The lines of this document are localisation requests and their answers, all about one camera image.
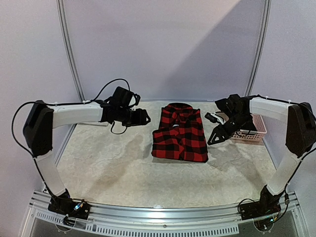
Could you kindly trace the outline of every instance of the textured white surface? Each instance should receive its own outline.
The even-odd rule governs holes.
[[[123,135],[110,126],[78,125],[58,165],[73,198],[137,207],[198,207],[259,198],[275,168],[262,144],[226,141],[208,146],[207,163],[154,158],[152,131],[168,102],[142,102],[152,122]],[[189,103],[201,109],[206,139],[215,126],[204,118],[214,103]],[[124,129],[116,124],[116,132]]]

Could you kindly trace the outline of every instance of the white wall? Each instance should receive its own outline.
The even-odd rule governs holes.
[[[272,1],[267,37],[252,94],[310,102],[316,113],[316,1]],[[285,147],[285,125],[265,119],[266,142],[278,165]],[[311,236],[316,236],[316,153],[294,176],[295,190]]]
[[[121,77],[142,99],[216,100],[244,94],[264,2],[65,1],[85,97],[93,98],[105,83]]]
[[[12,139],[10,123],[19,105],[76,101],[55,0],[0,1],[0,236],[16,237],[34,189],[41,186],[32,158]],[[16,133],[30,107],[21,111]],[[54,133],[58,150],[68,127]]]

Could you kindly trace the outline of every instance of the plaid shirt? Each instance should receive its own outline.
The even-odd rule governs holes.
[[[152,155],[158,158],[207,162],[200,110],[172,103],[162,108],[159,129],[153,131]]]

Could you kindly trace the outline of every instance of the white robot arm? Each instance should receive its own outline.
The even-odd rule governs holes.
[[[287,125],[286,153],[274,176],[262,189],[260,200],[240,206],[242,218],[250,219],[270,214],[275,207],[279,208],[279,198],[285,192],[286,186],[295,174],[297,168],[316,142],[315,116],[309,103],[291,103],[261,96],[239,97],[230,95],[227,99],[215,102],[229,120],[222,123],[210,113],[206,118],[211,122],[220,123],[213,129],[208,140],[209,145],[229,139],[247,122],[252,122],[251,114],[258,114],[277,119]]]
[[[84,103],[47,104],[36,101],[23,127],[23,135],[31,150],[36,167],[52,196],[48,210],[68,214],[69,217],[87,219],[90,205],[84,200],[74,201],[65,188],[54,163],[52,132],[54,128],[80,122],[115,121],[122,126],[148,124],[151,119],[146,110],[131,110],[132,97],[138,105],[140,96],[122,87],[117,87],[107,100],[93,100]]]

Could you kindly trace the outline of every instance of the pink basket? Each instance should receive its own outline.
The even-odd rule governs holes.
[[[225,121],[228,120],[228,117],[224,115],[224,113],[222,113],[220,116],[222,116]],[[240,131],[235,132],[231,139],[261,142],[262,138],[267,134],[266,126],[263,123],[261,115],[252,115],[252,119],[257,131],[241,129]]]

